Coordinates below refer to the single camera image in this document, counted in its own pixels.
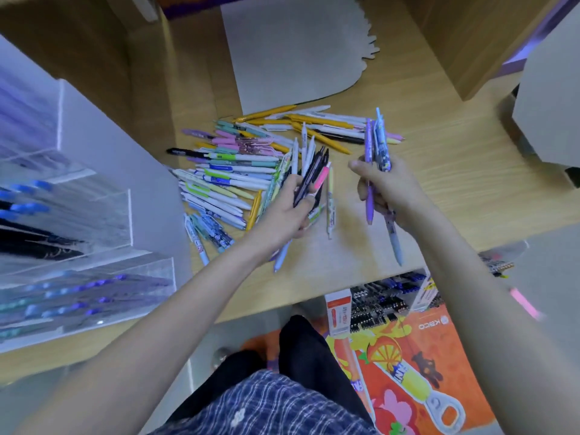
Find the acrylic organizer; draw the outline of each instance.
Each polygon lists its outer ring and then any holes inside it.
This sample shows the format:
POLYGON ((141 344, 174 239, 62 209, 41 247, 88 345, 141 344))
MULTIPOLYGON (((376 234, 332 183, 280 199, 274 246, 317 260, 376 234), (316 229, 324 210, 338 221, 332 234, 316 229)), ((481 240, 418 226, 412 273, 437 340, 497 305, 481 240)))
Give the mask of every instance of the acrylic organizer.
POLYGON ((0 54, 0 352, 148 313, 192 277, 177 180, 3 37, 0 54), (135 286, 95 306, 92 284, 132 286, 119 274, 135 286))

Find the desk surface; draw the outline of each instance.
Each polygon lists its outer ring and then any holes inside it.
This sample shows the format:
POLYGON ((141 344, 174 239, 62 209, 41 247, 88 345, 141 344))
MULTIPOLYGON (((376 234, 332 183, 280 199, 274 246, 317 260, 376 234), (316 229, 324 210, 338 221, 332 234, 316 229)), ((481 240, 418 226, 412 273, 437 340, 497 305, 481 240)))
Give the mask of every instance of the desk surface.
MULTIPOLYGON (((474 99, 462 102, 402 3, 365 0, 362 5, 381 51, 368 61, 353 87, 313 103, 359 116, 372 116, 380 106, 389 131, 407 138, 393 151, 407 161, 429 197, 477 250, 580 221, 580 192, 555 165, 522 158, 500 123, 499 104, 518 75, 491 80, 474 99)), ((192 139, 181 135, 181 129, 211 131, 214 119, 241 114, 219 10, 144 28, 132 35, 130 49, 136 119, 150 151, 160 153, 175 144, 190 147, 192 139)), ((271 264, 256 270, 219 321, 423 264, 415 242, 401 233, 401 269, 384 225, 366 225, 364 204, 356 194, 357 177, 346 166, 363 150, 349 147, 352 157, 331 153, 337 202, 333 240, 327 238, 325 222, 319 222, 306 238, 292 243, 279 273, 272 274, 271 264)), ((201 267, 193 248, 192 262, 194 270, 201 267)), ((0 384, 94 356, 132 323, 2 354, 0 384)))

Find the light blue pen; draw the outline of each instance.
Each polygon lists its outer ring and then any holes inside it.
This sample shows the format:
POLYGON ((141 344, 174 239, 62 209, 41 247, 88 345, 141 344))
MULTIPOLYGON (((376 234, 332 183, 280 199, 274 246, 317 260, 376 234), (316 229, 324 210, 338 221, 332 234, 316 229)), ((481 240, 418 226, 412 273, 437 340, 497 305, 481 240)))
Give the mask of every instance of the light blue pen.
MULTIPOLYGON (((385 122, 383 116, 381 115, 381 110, 377 107, 376 109, 376 124, 375 124, 375 138, 378 150, 377 165, 381 171, 389 172, 391 171, 391 158, 388 155, 388 145, 385 138, 385 122)), ((395 226, 395 212, 391 212, 392 215, 385 215, 385 223, 387 225, 388 238, 391 241, 391 246, 393 247, 393 253, 395 254, 395 259, 399 266, 403 264, 401 243, 399 242, 397 235, 397 228, 395 226)))
MULTIPOLYGON (((297 150, 298 148, 298 143, 294 144, 294 148, 293 150, 297 150)), ((298 174, 298 153, 297 152, 293 152, 292 156, 296 155, 296 161, 291 163, 291 167, 292 167, 292 174, 298 174)), ((286 244, 284 244, 282 246, 282 248, 280 249, 280 251, 278 252, 278 255, 276 255, 276 261, 274 262, 274 273, 276 273, 278 270, 280 270, 282 268, 282 264, 284 264, 284 260, 286 259, 286 254, 288 253, 288 248, 290 247, 290 243, 292 242, 292 240, 288 241, 286 244)))

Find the blue plaid fabric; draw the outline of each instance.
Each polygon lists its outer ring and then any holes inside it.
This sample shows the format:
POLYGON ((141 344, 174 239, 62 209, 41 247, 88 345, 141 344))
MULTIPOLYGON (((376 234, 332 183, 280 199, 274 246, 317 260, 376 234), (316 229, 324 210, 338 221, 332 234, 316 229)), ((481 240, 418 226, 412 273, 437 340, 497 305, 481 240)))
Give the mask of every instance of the blue plaid fabric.
POLYGON ((193 418, 165 424, 151 435, 379 434, 362 418, 267 369, 228 389, 193 418))

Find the blue pen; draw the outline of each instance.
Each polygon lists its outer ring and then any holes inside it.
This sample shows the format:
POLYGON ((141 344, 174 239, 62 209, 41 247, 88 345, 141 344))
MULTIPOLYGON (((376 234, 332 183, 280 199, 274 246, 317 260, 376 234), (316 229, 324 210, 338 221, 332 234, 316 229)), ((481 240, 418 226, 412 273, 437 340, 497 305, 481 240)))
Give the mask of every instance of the blue pen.
MULTIPOLYGON (((376 121, 375 121, 375 143, 376 143, 376 162, 381 171, 389 172, 391 171, 391 159, 388 155, 388 145, 385 138, 385 122, 383 116, 381 116, 381 110, 377 107, 376 109, 376 121)), ((397 229, 395 227, 395 213, 391 212, 391 215, 385 215, 385 223, 387 225, 388 237, 391 241, 391 247, 393 248, 393 253, 395 254, 395 259, 399 266, 403 264, 401 243, 399 242, 397 229)))
POLYGON ((282 267, 282 264, 284 264, 284 259, 286 259, 286 254, 288 253, 288 247, 290 246, 291 242, 292 242, 292 240, 290 240, 286 244, 284 244, 284 246, 282 246, 282 248, 278 252, 278 255, 276 255, 276 261, 274 262, 274 273, 276 273, 278 270, 280 270, 280 268, 282 267))

